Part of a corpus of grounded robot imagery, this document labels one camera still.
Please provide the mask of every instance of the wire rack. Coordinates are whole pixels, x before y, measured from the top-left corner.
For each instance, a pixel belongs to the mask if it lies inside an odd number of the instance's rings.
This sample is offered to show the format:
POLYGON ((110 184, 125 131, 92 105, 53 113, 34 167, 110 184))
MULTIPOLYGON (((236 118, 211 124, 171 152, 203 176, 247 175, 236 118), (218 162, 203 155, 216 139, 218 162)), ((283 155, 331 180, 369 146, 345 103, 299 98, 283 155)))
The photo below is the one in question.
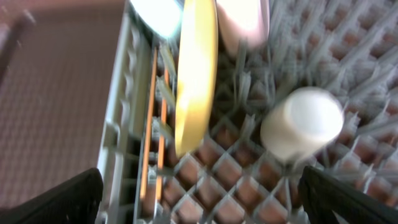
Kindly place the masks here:
POLYGON ((304 166, 398 206, 398 3, 270 5, 264 48, 247 52, 241 42, 235 64, 219 53, 208 133, 181 159, 174 150, 176 82, 170 62, 178 61, 178 50, 171 45, 172 54, 160 54, 153 46, 136 201, 130 205, 134 223, 308 223, 297 192, 304 166), (343 105, 345 125, 309 159, 283 166, 261 146, 259 128, 275 104, 302 86, 333 93, 343 105))

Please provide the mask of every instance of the brown mat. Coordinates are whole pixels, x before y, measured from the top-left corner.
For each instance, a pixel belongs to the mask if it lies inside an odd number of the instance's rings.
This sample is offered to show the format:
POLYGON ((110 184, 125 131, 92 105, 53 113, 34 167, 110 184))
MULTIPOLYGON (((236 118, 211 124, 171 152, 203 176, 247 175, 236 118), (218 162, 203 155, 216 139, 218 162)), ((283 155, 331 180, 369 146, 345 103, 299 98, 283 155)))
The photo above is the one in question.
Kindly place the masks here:
POLYGON ((32 13, 11 30, 0 55, 0 207, 96 166, 122 12, 32 13))

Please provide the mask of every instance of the chopstick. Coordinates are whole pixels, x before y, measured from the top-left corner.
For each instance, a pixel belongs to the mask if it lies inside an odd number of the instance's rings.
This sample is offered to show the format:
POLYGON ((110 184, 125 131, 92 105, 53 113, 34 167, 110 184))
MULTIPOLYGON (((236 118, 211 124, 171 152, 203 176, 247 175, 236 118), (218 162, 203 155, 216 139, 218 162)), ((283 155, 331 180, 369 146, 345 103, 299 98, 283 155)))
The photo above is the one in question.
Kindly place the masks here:
POLYGON ((149 149, 150 140, 152 140, 152 115, 154 113, 154 101, 155 101, 155 81, 157 71, 157 49, 154 51, 154 63, 152 65, 152 78, 150 81, 150 92, 149 92, 149 104, 146 124, 146 135, 144 145, 144 161, 142 163, 142 176, 141 176, 141 189, 139 193, 140 199, 143 199, 147 191, 148 183, 148 164, 149 164, 149 149))
MULTIPOLYGON (((164 70, 164 79, 166 85, 169 85, 169 71, 167 69, 164 70)), ((162 120, 162 123, 166 123, 166 117, 167 117, 167 103, 166 99, 162 99, 162 111, 160 114, 160 118, 162 120)), ((164 163, 164 151, 165 151, 165 138, 163 135, 160 135, 159 138, 159 151, 158 151, 158 160, 157 160, 157 168, 159 170, 163 169, 163 163, 164 163)), ((160 201, 162 198, 162 177, 158 176, 156 178, 156 191, 155 191, 155 198, 156 201, 160 201)))

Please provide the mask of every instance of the pink object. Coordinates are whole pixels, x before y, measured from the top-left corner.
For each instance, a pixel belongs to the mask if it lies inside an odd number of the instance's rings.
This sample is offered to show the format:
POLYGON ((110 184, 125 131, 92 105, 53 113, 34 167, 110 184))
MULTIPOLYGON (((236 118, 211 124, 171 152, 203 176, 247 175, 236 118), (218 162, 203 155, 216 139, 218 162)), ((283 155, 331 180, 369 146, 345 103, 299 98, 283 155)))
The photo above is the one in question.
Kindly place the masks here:
POLYGON ((230 57, 236 57, 240 39, 247 39, 249 51, 268 39, 268 0, 217 0, 217 13, 221 37, 230 57))

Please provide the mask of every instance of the black object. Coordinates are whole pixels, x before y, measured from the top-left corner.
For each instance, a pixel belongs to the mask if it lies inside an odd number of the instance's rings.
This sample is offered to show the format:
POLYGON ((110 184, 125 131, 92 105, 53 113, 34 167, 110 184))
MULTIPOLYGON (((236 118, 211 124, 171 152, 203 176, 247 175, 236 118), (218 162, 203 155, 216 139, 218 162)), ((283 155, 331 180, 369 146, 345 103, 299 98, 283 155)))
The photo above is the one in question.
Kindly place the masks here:
POLYGON ((2 224, 95 222, 102 199, 103 182, 97 168, 54 187, 0 215, 2 224))
POLYGON ((298 185, 311 224, 339 223, 335 214, 348 223, 398 223, 398 211, 347 184, 306 166, 298 185))

